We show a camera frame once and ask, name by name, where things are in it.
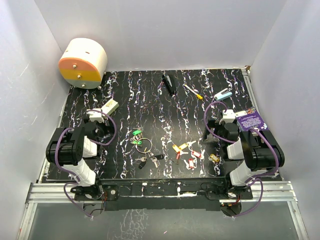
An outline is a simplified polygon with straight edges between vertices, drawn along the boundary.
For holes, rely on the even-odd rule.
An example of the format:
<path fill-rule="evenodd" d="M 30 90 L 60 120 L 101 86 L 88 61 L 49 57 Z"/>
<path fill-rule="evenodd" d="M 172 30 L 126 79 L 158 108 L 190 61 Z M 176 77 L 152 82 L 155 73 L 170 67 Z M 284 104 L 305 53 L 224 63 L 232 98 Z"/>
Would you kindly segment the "large metal keyring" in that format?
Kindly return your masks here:
<path fill-rule="evenodd" d="M 139 149 L 139 146 L 141 146 L 142 143 L 141 143 L 141 145 L 135 144 L 135 149 L 136 149 L 139 153 L 146 154 L 146 153 L 149 153 L 149 152 L 151 151 L 151 149 L 152 149 L 152 147 L 153 147 L 153 143 L 152 143 L 152 141 L 151 141 L 149 138 L 142 137 L 142 138 L 139 138 L 137 141 L 142 141 L 142 143 L 143 143 L 143 141 L 149 142 L 149 148 L 148 148 L 147 150 L 140 150 L 140 149 Z"/>

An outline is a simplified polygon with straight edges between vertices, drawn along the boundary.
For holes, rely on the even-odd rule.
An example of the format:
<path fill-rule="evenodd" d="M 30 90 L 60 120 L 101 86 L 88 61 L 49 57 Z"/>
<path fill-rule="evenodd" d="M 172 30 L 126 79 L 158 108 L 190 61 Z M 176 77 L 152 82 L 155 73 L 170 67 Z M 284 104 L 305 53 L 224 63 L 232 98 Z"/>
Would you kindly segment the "silver key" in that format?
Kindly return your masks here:
<path fill-rule="evenodd" d="M 143 156 L 143 157 L 140 157 L 140 158 L 136 158 L 135 160 L 136 161 L 140 161 L 140 162 L 145 162 L 146 161 L 146 157 Z"/>
<path fill-rule="evenodd" d="M 153 157 L 151 161 L 154 163 L 155 167 L 158 168 L 158 160 L 156 157 Z"/>

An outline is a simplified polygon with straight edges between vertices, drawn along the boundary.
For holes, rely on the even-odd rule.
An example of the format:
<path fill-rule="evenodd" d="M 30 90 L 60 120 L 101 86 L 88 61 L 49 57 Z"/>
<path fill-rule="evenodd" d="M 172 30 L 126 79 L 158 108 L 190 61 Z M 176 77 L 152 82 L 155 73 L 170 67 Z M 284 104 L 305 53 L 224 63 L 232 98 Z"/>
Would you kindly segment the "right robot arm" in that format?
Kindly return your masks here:
<path fill-rule="evenodd" d="M 270 130 L 249 128 L 240 130 L 236 120 L 207 120 L 203 140 L 211 134 L 219 140 L 219 159 L 231 162 L 241 161 L 226 174 L 229 181 L 223 185 L 223 194 L 233 199 L 255 179 L 273 176 L 285 163 L 285 154 Z"/>

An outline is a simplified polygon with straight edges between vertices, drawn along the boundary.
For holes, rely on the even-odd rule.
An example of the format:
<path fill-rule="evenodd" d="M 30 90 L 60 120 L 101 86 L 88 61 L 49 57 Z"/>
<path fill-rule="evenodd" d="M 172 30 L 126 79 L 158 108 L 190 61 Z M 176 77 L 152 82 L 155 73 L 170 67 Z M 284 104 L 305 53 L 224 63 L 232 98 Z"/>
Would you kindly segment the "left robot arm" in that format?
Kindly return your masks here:
<path fill-rule="evenodd" d="M 101 155 L 101 140 L 113 137 L 116 126 L 111 119 L 84 118 L 79 126 L 55 129 L 45 150 L 45 157 L 62 172 L 70 174 L 76 183 L 86 187 L 86 194 L 93 200 L 103 195 L 102 185 L 96 183 L 97 175 L 86 160 L 96 160 Z"/>

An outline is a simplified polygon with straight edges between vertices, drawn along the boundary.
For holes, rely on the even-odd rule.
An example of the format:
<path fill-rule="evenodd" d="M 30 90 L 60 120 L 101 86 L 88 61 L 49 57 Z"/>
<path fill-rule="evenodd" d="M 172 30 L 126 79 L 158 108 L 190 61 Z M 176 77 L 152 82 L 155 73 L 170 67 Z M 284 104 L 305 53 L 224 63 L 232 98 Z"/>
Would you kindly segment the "purple booklet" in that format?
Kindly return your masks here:
<path fill-rule="evenodd" d="M 250 128 L 257 129 L 258 131 L 269 129 L 255 107 L 236 112 L 235 118 L 240 130 L 243 132 L 249 131 Z"/>

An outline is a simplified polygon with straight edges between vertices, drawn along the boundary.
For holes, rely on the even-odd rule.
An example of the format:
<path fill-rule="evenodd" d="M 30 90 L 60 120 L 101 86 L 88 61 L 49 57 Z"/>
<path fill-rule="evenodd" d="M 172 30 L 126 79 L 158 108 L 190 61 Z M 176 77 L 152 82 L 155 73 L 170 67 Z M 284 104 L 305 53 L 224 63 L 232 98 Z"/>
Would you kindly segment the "yellow tag far right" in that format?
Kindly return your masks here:
<path fill-rule="evenodd" d="M 215 163 L 218 163 L 220 159 L 215 154 L 210 154 L 209 159 Z"/>

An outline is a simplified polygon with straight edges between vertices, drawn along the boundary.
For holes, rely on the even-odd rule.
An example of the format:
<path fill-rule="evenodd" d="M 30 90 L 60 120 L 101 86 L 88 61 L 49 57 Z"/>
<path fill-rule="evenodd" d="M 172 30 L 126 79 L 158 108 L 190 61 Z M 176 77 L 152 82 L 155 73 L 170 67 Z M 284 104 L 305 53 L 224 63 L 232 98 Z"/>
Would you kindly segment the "small beige cardboard box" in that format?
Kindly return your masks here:
<path fill-rule="evenodd" d="M 110 99 L 106 104 L 102 106 L 101 110 L 103 113 L 110 116 L 118 107 L 119 103 L 113 99 Z"/>

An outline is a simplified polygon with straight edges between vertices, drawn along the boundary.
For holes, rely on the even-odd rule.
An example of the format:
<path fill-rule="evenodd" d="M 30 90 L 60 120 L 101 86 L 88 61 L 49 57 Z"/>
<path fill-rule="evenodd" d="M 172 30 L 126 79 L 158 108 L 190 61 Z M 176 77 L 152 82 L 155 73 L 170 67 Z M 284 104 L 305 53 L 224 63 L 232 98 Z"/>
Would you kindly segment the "red tag right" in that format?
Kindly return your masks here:
<path fill-rule="evenodd" d="M 191 155 L 194 156 L 195 158 L 198 158 L 198 159 L 202 159 L 203 158 L 203 155 L 197 151 L 192 151 L 191 152 Z"/>

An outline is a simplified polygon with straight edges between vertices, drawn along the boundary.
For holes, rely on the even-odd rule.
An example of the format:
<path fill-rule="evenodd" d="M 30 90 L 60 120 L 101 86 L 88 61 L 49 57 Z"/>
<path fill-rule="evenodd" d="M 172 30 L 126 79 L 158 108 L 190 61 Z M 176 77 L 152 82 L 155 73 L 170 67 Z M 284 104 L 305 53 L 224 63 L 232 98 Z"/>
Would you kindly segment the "yellow tag with key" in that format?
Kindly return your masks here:
<path fill-rule="evenodd" d="M 190 149 L 191 147 L 192 147 L 192 145 L 194 144 L 194 143 L 196 143 L 197 141 L 196 140 L 194 140 L 194 141 L 188 141 L 188 142 L 186 142 L 186 143 L 183 143 L 182 145 L 180 145 L 179 147 L 178 147 L 178 149 L 179 150 L 184 150 L 184 149 L 186 149 L 186 148 L 188 148 L 188 149 Z"/>

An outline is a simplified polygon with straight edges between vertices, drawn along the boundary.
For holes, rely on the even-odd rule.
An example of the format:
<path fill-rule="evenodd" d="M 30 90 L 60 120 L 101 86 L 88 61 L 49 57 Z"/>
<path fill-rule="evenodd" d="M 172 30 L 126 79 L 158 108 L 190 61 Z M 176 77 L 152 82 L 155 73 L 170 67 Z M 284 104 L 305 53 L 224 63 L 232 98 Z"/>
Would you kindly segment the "white pen yellow cap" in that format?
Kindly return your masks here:
<path fill-rule="evenodd" d="M 184 84 L 183 86 L 187 88 L 191 93 L 193 93 L 199 100 L 203 100 L 203 97 L 199 93 L 197 93 L 194 89 L 189 87 L 187 84 Z"/>

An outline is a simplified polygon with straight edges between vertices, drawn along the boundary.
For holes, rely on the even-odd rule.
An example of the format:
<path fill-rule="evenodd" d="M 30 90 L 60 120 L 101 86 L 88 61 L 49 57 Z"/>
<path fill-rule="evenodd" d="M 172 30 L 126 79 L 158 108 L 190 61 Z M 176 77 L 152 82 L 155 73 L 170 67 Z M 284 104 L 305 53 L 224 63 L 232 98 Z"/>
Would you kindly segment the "red tag lower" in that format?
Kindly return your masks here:
<path fill-rule="evenodd" d="M 184 160 L 185 164 L 186 164 L 186 168 L 188 170 L 194 169 L 195 168 L 195 164 L 194 164 L 194 159 L 193 158 L 189 158 L 188 160 Z"/>

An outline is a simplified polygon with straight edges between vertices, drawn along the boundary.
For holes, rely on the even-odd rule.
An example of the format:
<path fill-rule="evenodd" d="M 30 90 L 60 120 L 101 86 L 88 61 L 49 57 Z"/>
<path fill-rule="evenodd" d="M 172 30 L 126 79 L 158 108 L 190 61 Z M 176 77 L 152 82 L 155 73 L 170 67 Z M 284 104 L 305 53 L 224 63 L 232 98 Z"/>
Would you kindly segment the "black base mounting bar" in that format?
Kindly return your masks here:
<path fill-rule="evenodd" d="M 99 179 L 92 186 L 75 186 L 70 191 L 77 201 L 101 201 L 105 211 L 219 211 L 221 202 L 253 199 L 250 188 L 234 187 L 226 177 Z"/>

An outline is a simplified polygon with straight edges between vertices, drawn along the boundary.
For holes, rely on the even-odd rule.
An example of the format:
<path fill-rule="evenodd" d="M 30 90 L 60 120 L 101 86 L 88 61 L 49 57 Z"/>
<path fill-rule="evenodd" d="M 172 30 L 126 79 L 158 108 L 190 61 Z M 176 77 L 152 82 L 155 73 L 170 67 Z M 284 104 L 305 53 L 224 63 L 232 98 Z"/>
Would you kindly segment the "round drawer box pink yellow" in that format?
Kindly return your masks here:
<path fill-rule="evenodd" d="M 107 64 L 104 48 L 92 39 L 80 37 L 69 42 L 58 68 L 70 85 L 89 90 L 101 85 Z"/>

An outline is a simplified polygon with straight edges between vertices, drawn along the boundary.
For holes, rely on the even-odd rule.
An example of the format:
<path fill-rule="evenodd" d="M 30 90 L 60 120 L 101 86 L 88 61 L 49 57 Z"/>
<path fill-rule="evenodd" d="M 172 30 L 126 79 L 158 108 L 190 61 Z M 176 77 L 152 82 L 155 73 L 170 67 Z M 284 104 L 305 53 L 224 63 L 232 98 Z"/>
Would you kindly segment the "black stapler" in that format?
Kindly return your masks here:
<path fill-rule="evenodd" d="M 162 81 L 164 82 L 169 94 L 171 96 L 174 96 L 176 94 L 177 88 L 173 77 L 171 77 L 170 75 L 163 74 Z"/>

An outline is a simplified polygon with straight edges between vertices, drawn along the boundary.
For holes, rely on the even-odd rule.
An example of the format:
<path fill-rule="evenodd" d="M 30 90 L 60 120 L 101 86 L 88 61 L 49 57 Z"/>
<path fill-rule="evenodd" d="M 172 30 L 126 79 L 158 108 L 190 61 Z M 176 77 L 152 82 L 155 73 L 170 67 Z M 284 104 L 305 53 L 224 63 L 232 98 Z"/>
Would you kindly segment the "aluminium rail frame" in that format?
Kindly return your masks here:
<path fill-rule="evenodd" d="M 31 204 L 31 212 L 35 212 L 38 203 L 67 203 L 69 200 L 63 191 L 63 183 L 32 183 L 25 203 Z M 303 219 L 298 207 L 298 199 L 290 181 L 264 181 L 261 202 L 286 202 L 289 207 L 297 236 L 307 240 Z"/>

